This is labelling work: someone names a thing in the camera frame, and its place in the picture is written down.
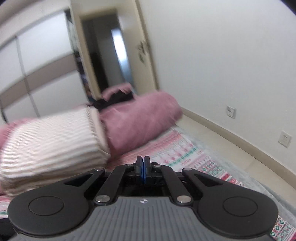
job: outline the electrical socket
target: electrical socket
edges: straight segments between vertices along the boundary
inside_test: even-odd
[[[235,119],[235,116],[237,114],[237,110],[236,110],[236,108],[233,108],[231,106],[227,106],[226,107],[226,114],[228,116],[230,116],[231,118]]]
[[[284,147],[289,147],[291,142],[292,136],[288,133],[281,131],[281,135],[279,137],[279,143],[282,144]]]

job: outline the brown wardrobe stripe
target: brown wardrobe stripe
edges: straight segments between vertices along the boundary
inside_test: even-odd
[[[0,101],[2,103],[2,108],[6,108],[17,99],[23,97],[24,95],[28,94],[25,80],[21,80],[20,82],[16,83],[15,85],[11,86],[8,90],[0,95]]]
[[[76,61],[73,54],[60,58],[27,76],[29,90],[32,91],[76,69]]]
[[[36,70],[34,73],[25,77],[29,90],[26,88],[25,79],[22,79],[0,95],[0,101],[2,103],[1,107],[3,109],[6,108],[19,98],[28,94],[28,91],[35,90],[51,80],[74,70],[77,70],[74,54],[60,58],[55,62]]]

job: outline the baseboard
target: baseboard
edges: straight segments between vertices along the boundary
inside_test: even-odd
[[[277,162],[275,159],[273,159],[263,151],[259,150],[257,147],[253,146],[249,142],[240,138],[239,136],[207,120],[206,118],[198,114],[195,114],[185,108],[182,108],[182,111],[184,115],[209,128],[210,130],[216,132],[220,136],[224,137],[226,140],[232,142],[245,152],[249,153],[251,156],[256,158],[258,161],[260,161],[262,164],[267,166],[272,171],[274,171],[277,175],[279,175],[282,179],[284,179],[287,183],[289,183],[293,188],[296,189],[296,175],[292,171],[284,167],[282,164]]]

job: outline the floor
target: floor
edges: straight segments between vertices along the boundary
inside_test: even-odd
[[[177,122],[177,125],[204,142],[222,157],[232,161],[235,165],[249,173],[250,176],[268,186],[296,207],[296,190],[257,159],[185,115]]]

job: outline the colorful patterned blanket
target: colorful patterned blanket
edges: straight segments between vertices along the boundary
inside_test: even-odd
[[[168,165],[174,171],[191,167],[222,180],[244,186],[242,182],[236,180],[224,170],[217,161],[173,129],[143,147],[122,155],[117,160],[110,160],[106,168],[112,170],[118,165],[133,163],[137,156],[150,156],[151,162],[156,161],[159,164]],[[0,218],[7,217],[9,202],[8,197],[0,196]],[[296,229],[279,216],[270,235],[276,241],[295,241]]]

